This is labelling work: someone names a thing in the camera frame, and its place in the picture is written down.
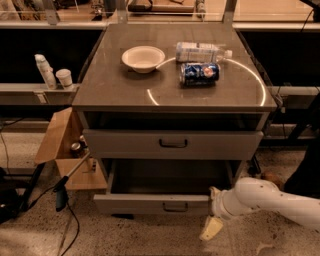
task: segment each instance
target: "open drawer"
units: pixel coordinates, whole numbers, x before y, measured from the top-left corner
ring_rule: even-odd
[[[207,215],[210,186],[230,188],[230,177],[226,161],[116,159],[94,201],[109,214]]]
[[[250,160],[261,131],[89,130],[83,134],[94,157]]]

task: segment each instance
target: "clear water bottle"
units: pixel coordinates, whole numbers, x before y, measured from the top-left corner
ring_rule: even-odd
[[[223,59],[231,59],[232,51],[214,44],[178,42],[176,61],[217,63]]]
[[[41,73],[41,76],[50,90],[57,89],[57,81],[53,74],[53,69],[50,67],[49,62],[42,54],[36,54],[35,56],[37,67]]]

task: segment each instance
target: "bowl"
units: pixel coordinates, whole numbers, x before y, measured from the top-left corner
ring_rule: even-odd
[[[150,73],[164,59],[164,52],[152,46],[133,47],[122,54],[124,64],[138,73]]]

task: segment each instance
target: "blue can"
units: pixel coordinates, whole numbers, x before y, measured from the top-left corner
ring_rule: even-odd
[[[215,63],[181,64],[182,86],[209,86],[219,80],[219,66]]]

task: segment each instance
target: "white cup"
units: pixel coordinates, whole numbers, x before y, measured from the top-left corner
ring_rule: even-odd
[[[60,69],[56,72],[56,77],[59,79],[63,87],[72,85],[71,71],[69,69]]]

